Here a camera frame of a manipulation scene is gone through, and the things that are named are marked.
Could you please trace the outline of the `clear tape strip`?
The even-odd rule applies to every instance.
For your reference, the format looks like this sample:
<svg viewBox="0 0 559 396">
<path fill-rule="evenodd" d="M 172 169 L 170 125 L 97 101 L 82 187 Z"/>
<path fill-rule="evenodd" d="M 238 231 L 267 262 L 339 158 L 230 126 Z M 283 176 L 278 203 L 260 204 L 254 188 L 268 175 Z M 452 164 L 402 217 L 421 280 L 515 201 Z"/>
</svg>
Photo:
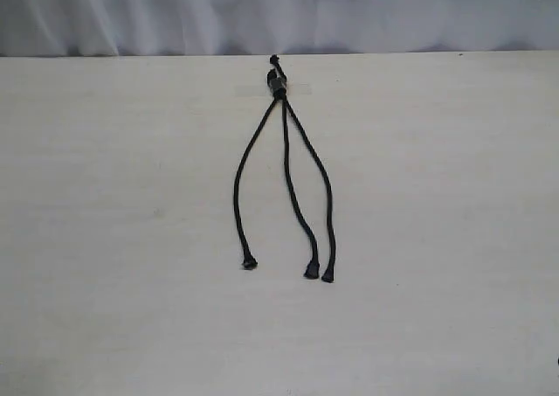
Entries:
<svg viewBox="0 0 559 396">
<path fill-rule="evenodd" d="M 311 95 L 312 88 L 309 84 L 295 83 L 289 84 L 286 88 L 286 92 L 288 95 Z M 234 94 L 237 97 L 266 97 L 273 95 L 268 85 L 235 86 Z"/>
</svg>

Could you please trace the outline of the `white backdrop curtain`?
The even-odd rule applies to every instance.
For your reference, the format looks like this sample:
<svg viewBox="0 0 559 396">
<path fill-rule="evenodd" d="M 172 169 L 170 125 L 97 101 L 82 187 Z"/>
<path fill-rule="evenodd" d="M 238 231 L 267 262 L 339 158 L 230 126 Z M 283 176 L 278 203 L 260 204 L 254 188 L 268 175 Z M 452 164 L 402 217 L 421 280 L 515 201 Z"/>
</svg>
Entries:
<svg viewBox="0 0 559 396">
<path fill-rule="evenodd" d="M 558 0 L 1 0 L 4 56 L 557 47 Z"/>
</svg>

